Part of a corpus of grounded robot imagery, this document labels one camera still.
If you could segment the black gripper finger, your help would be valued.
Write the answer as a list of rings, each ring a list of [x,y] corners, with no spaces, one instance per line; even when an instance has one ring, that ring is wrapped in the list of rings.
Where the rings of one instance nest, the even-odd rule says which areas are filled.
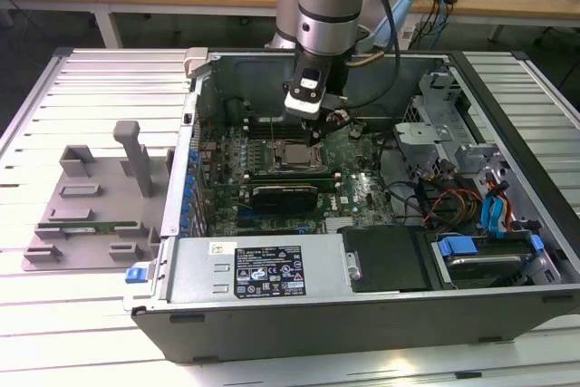
[[[326,95],[326,127],[329,131],[338,131],[351,121],[350,112],[346,104],[347,99],[340,95]]]
[[[302,127],[304,129],[304,144],[307,147],[313,147],[318,144],[325,136],[324,126],[329,111],[321,109],[315,120],[303,118]]]

